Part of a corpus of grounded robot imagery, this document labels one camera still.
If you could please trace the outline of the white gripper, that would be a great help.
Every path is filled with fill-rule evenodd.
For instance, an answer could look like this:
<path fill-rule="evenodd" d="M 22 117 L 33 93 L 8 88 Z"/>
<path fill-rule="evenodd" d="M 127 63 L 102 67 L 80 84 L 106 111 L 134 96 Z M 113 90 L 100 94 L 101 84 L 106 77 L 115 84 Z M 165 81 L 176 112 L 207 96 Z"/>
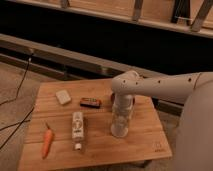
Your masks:
<path fill-rule="evenodd" d="M 124 116 L 130 119 L 132 117 L 134 106 L 133 95 L 119 95 L 115 94 L 112 111 L 116 115 Z"/>

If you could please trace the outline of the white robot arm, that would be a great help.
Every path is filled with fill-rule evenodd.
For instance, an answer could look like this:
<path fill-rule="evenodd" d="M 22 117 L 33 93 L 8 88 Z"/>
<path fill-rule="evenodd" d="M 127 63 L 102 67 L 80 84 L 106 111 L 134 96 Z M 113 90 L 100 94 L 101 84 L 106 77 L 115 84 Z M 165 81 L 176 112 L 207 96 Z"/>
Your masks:
<path fill-rule="evenodd" d="M 143 78 L 131 70 L 114 77 L 111 89 L 114 136 L 127 135 L 136 95 L 180 103 L 173 171 L 213 171 L 213 72 Z"/>

